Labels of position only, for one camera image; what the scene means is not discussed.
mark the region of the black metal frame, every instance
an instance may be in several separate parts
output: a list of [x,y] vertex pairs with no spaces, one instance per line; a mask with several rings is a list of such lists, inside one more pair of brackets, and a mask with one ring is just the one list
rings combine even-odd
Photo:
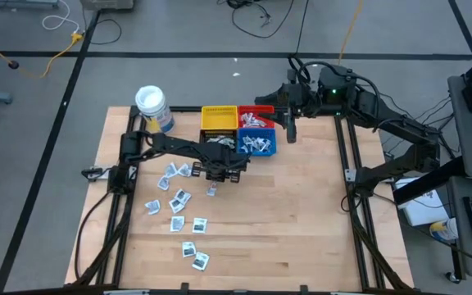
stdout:
[[[201,111],[201,107],[171,107],[170,108],[173,112],[199,112]],[[129,122],[127,124],[127,132],[134,130],[134,122],[138,114],[138,108],[136,106],[132,106],[130,109],[129,113]],[[141,120],[140,128],[144,128],[145,126],[145,120]],[[354,199],[354,192],[353,192],[353,185],[349,184],[348,182],[345,181],[346,176],[345,176],[345,170],[348,169],[348,159],[347,159],[347,149],[345,145],[345,139],[343,136],[343,129],[342,129],[342,124],[341,120],[339,117],[334,117],[334,122],[336,124],[336,133],[337,133],[337,138],[338,138],[338,148],[340,151],[340,159],[342,162],[342,167],[343,167],[343,179],[344,179],[344,184],[346,187],[347,191],[347,202],[350,208],[353,208],[355,206],[355,199]],[[361,167],[361,156],[360,156],[360,150],[358,147],[358,142],[356,138],[356,131],[354,125],[348,121],[347,122],[347,127],[348,127],[348,132],[349,136],[351,139],[351,145],[352,145],[352,153],[353,153],[353,158],[355,161],[355,166],[356,168]],[[132,202],[134,201],[134,192],[129,194],[127,196],[126,204],[132,205]],[[114,199],[111,204],[111,212],[108,218],[108,224],[107,224],[107,231],[105,234],[105,242],[109,240],[109,238],[112,235],[112,232],[114,230],[114,224],[116,223],[116,217],[117,217],[117,211],[119,207],[119,202],[120,202],[120,195],[115,195]],[[374,232],[374,224],[372,220],[372,214],[370,211],[370,205],[368,199],[362,201],[362,209],[364,213],[364,218],[365,218],[365,225],[367,228],[367,233],[370,237],[370,240],[373,242],[374,245],[376,245],[376,237],[375,237],[375,232]],[[130,213],[131,211],[127,212],[127,218],[130,219]],[[356,214],[353,210],[349,212],[351,215],[351,218],[353,217],[353,214]],[[361,239],[359,238],[358,234],[353,232],[353,239],[355,243],[355,253],[356,253],[356,259],[357,259],[357,264],[358,264],[358,271],[360,275],[360,282],[361,282],[361,289],[363,293],[372,293],[372,294],[415,294],[415,291],[411,290],[391,290],[391,289],[386,289],[385,288],[385,282],[384,282],[384,274],[382,273],[381,269],[378,266],[378,263],[375,259],[373,259],[373,267],[374,267],[374,275],[376,278],[376,288],[371,288],[369,286],[369,277],[368,277],[368,272],[367,272],[367,267],[365,265],[365,255],[364,255],[364,250],[363,250],[363,245],[361,242]],[[121,270],[122,270],[122,265],[123,265],[123,257],[125,256],[125,244],[126,244],[126,239],[128,236],[128,225],[123,234],[121,235],[120,241],[118,242],[118,248],[117,248],[117,254],[116,254],[116,263],[114,266],[113,270],[113,276],[112,276],[112,284],[109,285],[111,288],[117,289],[117,286],[119,286],[120,283],[120,276],[121,276]],[[98,278],[97,278],[97,285],[103,284],[104,283],[104,278],[105,274],[107,271],[107,260],[105,260],[102,263],[101,268],[98,271]],[[72,290],[79,290],[79,288],[82,286],[67,286],[66,288],[72,289]],[[180,290],[150,290],[151,294],[235,294],[236,291],[234,290],[226,290],[226,291],[211,291],[211,290],[188,290],[188,283],[182,283],[182,288]],[[293,293],[293,292],[253,292],[253,291],[247,291],[246,294],[331,294],[330,292],[310,292],[308,287],[306,285],[301,285],[300,286],[300,292],[299,293]]]

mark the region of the wooden table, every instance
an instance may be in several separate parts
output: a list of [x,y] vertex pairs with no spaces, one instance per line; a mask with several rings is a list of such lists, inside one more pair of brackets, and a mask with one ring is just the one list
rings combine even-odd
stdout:
[[[99,144],[96,164],[115,165],[120,136],[125,132],[129,107],[110,107]],[[175,113],[175,137],[198,140],[199,113]],[[348,146],[347,126],[343,130]],[[364,166],[383,163],[379,136],[356,128]],[[140,165],[134,208],[126,243],[121,288],[360,291],[360,280],[349,215],[340,209],[345,195],[336,129],[331,117],[297,120],[297,143],[288,144],[281,127],[276,130],[278,152],[272,157],[253,157],[239,184],[219,184],[208,197],[209,181],[175,176],[167,192],[157,187],[164,167],[174,162],[192,164],[193,159],[165,155]],[[193,196],[177,216],[185,216],[179,233],[170,232],[173,216],[168,203],[182,188]],[[88,186],[83,214],[105,193],[106,182]],[[376,192],[392,198],[386,184]],[[148,215],[146,202],[159,199],[161,211]],[[90,217],[82,235],[80,271],[102,247],[111,197]],[[397,212],[393,204],[370,199],[379,250],[403,281],[413,285]],[[207,218],[206,234],[192,234],[194,217]],[[183,258],[181,243],[194,241],[200,252],[210,255],[204,272]],[[370,285],[375,286],[371,258],[365,262]],[[112,251],[110,260],[115,260]],[[66,282],[74,277],[74,254]],[[108,264],[106,282],[111,281]]]

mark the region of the metal bracket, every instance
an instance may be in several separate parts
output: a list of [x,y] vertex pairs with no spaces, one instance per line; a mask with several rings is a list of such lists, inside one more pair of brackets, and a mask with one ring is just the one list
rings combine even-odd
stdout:
[[356,181],[356,169],[345,169],[345,182],[350,184]]
[[148,295],[151,290],[117,290],[117,291],[106,291],[103,295]]
[[[106,172],[103,173],[103,175],[100,175],[100,174],[88,175],[89,179],[91,179],[92,181],[100,180],[100,179],[107,180],[108,179],[108,173],[110,172],[112,166],[104,166],[104,167],[93,166],[93,167],[90,167],[90,169],[92,169],[92,168],[102,168],[103,170],[106,170]],[[134,174],[135,172],[136,172],[136,167],[131,166],[129,168],[129,177],[132,178],[132,174]]]
[[300,285],[300,295],[308,295],[309,287],[307,285]]
[[181,283],[181,288],[179,293],[181,295],[187,295],[188,294],[188,283]]

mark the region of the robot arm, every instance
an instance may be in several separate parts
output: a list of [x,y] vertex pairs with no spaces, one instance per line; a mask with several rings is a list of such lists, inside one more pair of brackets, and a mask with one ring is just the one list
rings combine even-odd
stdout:
[[[413,143],[401,157],[375,168],[362,167],[355,171],[353,178],[356,193],[370,197],[380,181],[403,175],[411,170],[429,172],[439,167],[438,138],[441,133],[435,128],[391,110],[380,98],[378,89],[369,79],[355,74],[351,69],[322,61],[306,64],[298,62],[299,69],[295,68],[291,60],[289,63],[292,67],[288,71],[289,83],[282,84],[275,93],[255,99],[255,104],[269,104],[276,107],[275,114],[259,114],[259,116],[287,129],[289,143],[296,142],[297,118],[317,116],[345,116],[354,125],[372,128],[373,132],[382,129]],[[308,66],[314,64],[324,66],[320,72],[316,91],[312,91],[307,83],[311,78],[306,71]],[[357,80],[367,82],[374,92],[365,90],[357,84]]]
[[[142,139],[150,147],[145,152],[138,148]],[[195,143],[163,133],[134,131],[121,136],[118,166],[131,166],[165,154],[198,159],[193,163],[192,176],[198,177],[203,171],[206,179],[218,182],[225,182],[226,179],[239,182],[240,172],[247,170],[247,163],[250,162],[250,154],[236,153],[221,143]]]

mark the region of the white sticker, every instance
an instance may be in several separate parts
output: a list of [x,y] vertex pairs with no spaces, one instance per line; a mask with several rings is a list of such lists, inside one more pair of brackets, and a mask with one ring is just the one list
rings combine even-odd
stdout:
[[170,219],[170,231],[179,232],[185,225],[185,216],[172,216]]
[[184,204],[185,206],[191,197],[192,195],[190,193],[187,193],[183,189],[180,188],[178,192],[174,195],[174,200],[178,200],[180,203]]
[[193,234],[204,234],[207,231],[206,218],[194,218]]
[[185,177],[190,177],[192,173],[193,173],[193,170],[190,168],[190,166],[187,163],[183,164],[178,170],[178,174]]
[[206,195],[209,197],[214,197],[216,195],[217,189],[218,189],[218,183],[216,181],[211,182],[211,185],[206,191]]
[[182,253],[184,254],[184,257],[196,255],[196,246],[194,246],[193,242],[181,243],[181,250],[182,250]]
[[178,200],[173,199],[172,201],[169,202],[169,204],[170,204],[170,208],[172,209],[172,212],[174,214],[182,211],[185,208],[184,204],[182,204]]
[[166,176],[162,176],[160,181],[157,182],[157,187],[163,190],[169,189],[169,179]]
[[178,174],[178,170],[176,169],[176,166],[174,165],[174,162],[170,163],[166,168],[165,168],[165,176],[167,178],[176,176]]
[[209,258],[210,257],[205,253],[197,252],[196,258],[194,258],[193,268],[204,271],[207,267],[207,263],[209,263]]
[[148,214],[154,215],[160,211],[160,200],[151,201],[145,204],[145,207],[148,208]]

